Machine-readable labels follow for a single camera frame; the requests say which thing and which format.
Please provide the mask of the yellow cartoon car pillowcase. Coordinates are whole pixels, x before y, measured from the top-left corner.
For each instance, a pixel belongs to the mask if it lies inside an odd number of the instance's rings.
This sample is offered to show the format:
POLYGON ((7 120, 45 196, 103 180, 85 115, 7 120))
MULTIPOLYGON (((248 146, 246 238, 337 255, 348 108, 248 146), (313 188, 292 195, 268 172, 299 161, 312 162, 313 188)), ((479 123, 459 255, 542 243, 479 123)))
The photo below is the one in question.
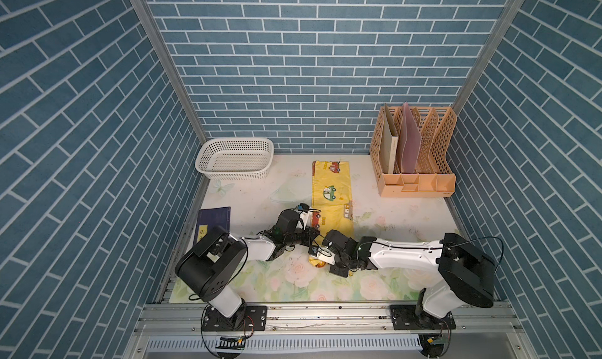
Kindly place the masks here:
POLYGON ((337 230, 354 237, 353 196, 350 165, 347 161, 314 161, 312 163, 313 210, 311 226, 319 232, 315 244, 325 245, 324 238, 337 230))

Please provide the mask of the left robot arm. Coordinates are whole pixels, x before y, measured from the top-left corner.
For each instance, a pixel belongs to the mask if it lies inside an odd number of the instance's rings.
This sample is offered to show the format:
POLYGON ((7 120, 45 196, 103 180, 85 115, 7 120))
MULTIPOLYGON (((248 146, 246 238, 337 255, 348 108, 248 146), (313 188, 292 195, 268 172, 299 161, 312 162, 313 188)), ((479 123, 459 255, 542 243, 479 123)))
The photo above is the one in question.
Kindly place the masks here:
POLYGON ((287 249, 312 246, 319 231, 312 227, 311 219, 318 213, 307 204, 286 209, 273 227, 252 237, 236 236, 215 226, 183 255, 175 274, 222 317, 239 318, 246 302, 230 283, 249 261, 270 262, 287 249))

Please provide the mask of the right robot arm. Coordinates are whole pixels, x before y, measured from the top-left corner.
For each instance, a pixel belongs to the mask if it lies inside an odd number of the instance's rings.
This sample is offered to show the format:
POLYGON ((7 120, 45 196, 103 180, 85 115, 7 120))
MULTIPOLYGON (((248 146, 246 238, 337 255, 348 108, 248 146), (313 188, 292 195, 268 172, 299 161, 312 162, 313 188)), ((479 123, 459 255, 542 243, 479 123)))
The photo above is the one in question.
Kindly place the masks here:
POLYGON ((435 282, 420 290, 415 314, 443 319, 458 307, 491 308, 498 264, 460 235, 446 233, 439 241, 410 243, 363 237, 360 241, 331 230, 323 246, 332 253, 330 272, 401 268, 433 275, 435 282))

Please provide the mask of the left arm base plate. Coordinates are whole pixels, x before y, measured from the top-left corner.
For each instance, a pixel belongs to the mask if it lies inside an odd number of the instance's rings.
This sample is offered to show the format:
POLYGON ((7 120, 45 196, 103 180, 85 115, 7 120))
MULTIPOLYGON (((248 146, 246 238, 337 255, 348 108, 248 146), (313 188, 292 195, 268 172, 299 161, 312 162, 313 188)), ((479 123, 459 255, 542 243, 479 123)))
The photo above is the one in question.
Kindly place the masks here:
POLYGON ((230 317, 209 307, 202 318, 203 332, 263 332, 267 322, 267 306, 241 305, 230 317))

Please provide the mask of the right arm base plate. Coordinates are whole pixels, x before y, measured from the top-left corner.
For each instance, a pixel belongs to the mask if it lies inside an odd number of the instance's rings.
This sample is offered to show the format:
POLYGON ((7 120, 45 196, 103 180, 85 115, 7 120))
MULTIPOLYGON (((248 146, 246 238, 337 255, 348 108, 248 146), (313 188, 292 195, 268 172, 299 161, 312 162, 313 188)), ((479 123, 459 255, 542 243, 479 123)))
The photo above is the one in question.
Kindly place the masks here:
POLYGON ((444 318, 436 318, 422 311, 416 304, 390 306, 390 316, 394 330, 454 330, 456 323, 452 313, 444 318))

